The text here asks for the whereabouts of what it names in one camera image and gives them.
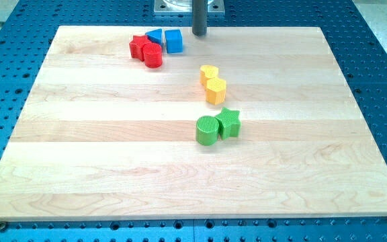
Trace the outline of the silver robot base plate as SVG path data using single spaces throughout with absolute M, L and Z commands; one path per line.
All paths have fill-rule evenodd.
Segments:
M 193 0 L 154 0 L 153 11 L 155 15 L 191 15 Z M 224 0 L 207 0 L 208 13 L 224 15 Z

